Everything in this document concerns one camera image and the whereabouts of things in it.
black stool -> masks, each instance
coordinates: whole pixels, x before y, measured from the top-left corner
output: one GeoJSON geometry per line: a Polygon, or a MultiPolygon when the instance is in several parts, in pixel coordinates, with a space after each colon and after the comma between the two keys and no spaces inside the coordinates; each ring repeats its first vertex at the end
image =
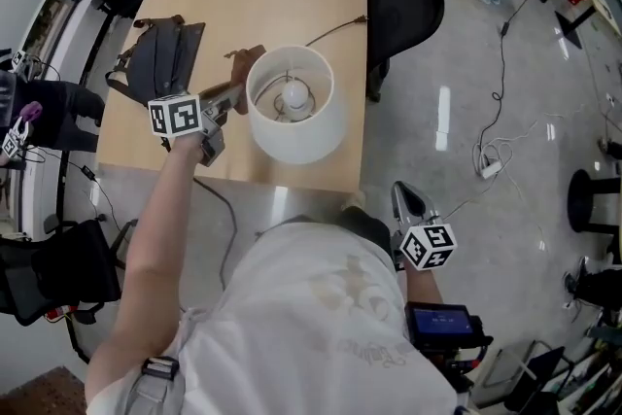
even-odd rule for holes
{"type": "Polygon", "coordinates": [[[607,178],[592,180],[585,170],[578,170],[572,175],[568,189],[568,220],[575,232],[596,232],[617,235],[618,225],[591,224],[594,208],[594,194],[620,193],[620,179],[607,178]]]}

display screen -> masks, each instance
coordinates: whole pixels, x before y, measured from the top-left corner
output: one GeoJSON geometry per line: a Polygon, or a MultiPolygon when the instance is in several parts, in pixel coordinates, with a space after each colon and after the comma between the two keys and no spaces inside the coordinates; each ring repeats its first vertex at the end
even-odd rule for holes
{"type": "Polygon", "coordinates": [[[414,310],[414,314],[421,333],[473,333],[462,310],[414,310]]]}

white lampshade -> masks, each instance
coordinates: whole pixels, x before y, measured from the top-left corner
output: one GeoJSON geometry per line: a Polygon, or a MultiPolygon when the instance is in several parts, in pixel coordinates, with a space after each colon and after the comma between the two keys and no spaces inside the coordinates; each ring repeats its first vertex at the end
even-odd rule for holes
{"type": "MultiPolygon", "coordinates": [[[[294,93],[283,96],[283,105],[285,102],[296,101],[300,95],[303,98],[306,95],[305,91],[291,86],[288,86],[285,92],[290,89],[294,93]]],[[[265,53],[249,72],[246,96],[255,141],[279,161],[291,164],[317,161],[334,151],[343,140],[346,131],[343,98],[334,83],[330,65],[313,49],[291,46],[265,53]],[[262,111],[259,101],[266,95],[266,100],[272,106],[272,103],[281,97],[281,94],[274,98],[268,94],[272,83],[281,75],[294,75],[296,72],[304,74],[306,82],[310,82],[304,83],[313,98],[313,106],[307,107],[312,108],[310,116],[305,114],[305,119],[289,122],[279,121],[281,112],[276,119],[267,116],[265,110],[262,111]]]]}

red device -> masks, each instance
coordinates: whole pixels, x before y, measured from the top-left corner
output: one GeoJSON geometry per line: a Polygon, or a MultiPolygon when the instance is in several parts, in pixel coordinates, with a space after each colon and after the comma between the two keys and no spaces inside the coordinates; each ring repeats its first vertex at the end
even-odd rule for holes
{"type": "Polygon", "coordinates": [[[78,306],[60,306],[46,313],[46,318],[48,320],[56,320],[57,318],[60,318],[63,315],[66,315],[67,313],[76,311],[77,309],[78,309],[78,306]]]}

table lamp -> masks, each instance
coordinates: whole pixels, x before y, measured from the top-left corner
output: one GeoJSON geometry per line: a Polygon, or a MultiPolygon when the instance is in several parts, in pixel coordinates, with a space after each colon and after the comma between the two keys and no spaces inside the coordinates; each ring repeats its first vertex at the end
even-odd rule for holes
{"type": "Polygon", "coordinates": [[[249,72],[246,96],[253,138],[290,164],[317,161],[343,140],[346,110],[332,69],[308,47],[262,55],[249,72]]]}

